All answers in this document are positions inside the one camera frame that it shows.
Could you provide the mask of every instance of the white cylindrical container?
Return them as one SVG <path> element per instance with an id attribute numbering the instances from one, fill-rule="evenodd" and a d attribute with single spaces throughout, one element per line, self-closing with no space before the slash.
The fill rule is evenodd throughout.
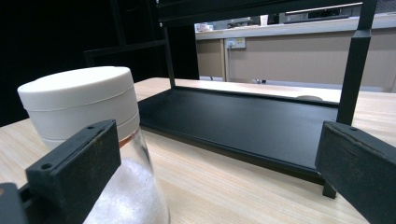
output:
<path id="1" fill-rule="evenodd" d="M 18 93 L 49 149 L 90 124 L 116 120 L 121 166 L 85 223 L 169 223 L 169 211 L 139 128 L 129 68 L 106 66 L 62 72 L 26 83 Z"/>

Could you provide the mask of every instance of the beige wall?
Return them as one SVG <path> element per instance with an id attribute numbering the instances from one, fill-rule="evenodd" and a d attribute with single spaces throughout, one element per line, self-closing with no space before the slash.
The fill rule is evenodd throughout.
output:
<path id="1" fill-rule="evenodd" d="M 197 54 L 201 77 L 225 78 L 223 39 L 198 41 Z"/>
<path id="2" fill-rule="evenodd" d="M 198 50 L 201 67 L 217 73 L 226 66 L 227 78 L 250 78 L 310 83 L 342 84 L 347 64 L 347 52 L 353 32 L 309 35 L 278 35 L 247 37 L 246 49 L 225 51 L 226 63 L 206 57 Z M 373 30 L 363 86 L 385 89 L 394 87 L 396 77 L 396 29 Z M 208 42 L 198 41 L 198 49 Z"/>

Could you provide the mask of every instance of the white powder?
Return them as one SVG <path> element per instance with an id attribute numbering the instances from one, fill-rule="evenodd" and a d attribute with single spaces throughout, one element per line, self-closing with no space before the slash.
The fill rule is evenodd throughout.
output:
<path id="1" fill-rule="evenodd" d="M 154 176 L 128 159 L 122 160 L 84 221 L 85 224 L 168 222 L 168 209 Z"/>

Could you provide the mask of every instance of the wooden table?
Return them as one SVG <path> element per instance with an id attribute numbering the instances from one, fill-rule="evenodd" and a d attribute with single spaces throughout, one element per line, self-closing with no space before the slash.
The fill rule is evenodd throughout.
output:
<path id="1" fill-rule="evenodd" d="M 340 91 L 211 81 L 177 85 L 337 102 Z M 135 84 L 138 100 L 169 89 L 167 78 Z M 361 92 L 353 126 L 396 146 L 396 94 Z M 367 223 L 341 195 L 322 186 L 144 132 L 172 223 Z M 29 119 L 0 129 L 0 182 L 26 183 L 24 169 L 48 150 Z"/>

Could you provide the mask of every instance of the black tray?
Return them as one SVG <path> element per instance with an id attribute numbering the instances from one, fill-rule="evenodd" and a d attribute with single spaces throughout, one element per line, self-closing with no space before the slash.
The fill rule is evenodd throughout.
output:
<path id="1" fill-rule="evenodd" d="M 315 169 L 324 120 L 338 104 L 174 87 L 139 102 L 141 126 L 176 140 L 324 184 Z"/>

